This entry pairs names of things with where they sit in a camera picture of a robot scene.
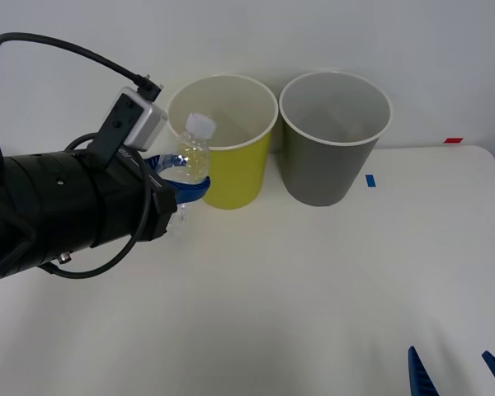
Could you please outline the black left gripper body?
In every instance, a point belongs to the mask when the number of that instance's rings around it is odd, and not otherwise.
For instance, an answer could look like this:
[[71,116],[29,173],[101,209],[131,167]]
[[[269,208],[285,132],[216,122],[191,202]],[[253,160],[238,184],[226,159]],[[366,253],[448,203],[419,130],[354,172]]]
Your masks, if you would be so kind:
[[150,189],[144,191],[143,175],[126,147],[119,148],[104,171],[95,171],[93,181],[100,199],[100,215],[93,247],[132,235],[145,218],[140,242],[161,238],[171,216],[177,211],[175,192],[146,166]]

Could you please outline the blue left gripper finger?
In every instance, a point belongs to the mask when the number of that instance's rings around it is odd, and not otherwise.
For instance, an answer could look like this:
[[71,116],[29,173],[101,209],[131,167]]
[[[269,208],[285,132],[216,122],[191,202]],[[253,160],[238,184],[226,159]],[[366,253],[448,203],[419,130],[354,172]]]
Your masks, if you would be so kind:
[[146,158],[148,174],[161,178],[189,177],[188,159],[181,154],[159,154]]
[[175,198],[178,204],[187,204],[202,199],[210,188],[210,177],[206,177],[202,182],[188,184],[178,181],[167,181],[175,191]]

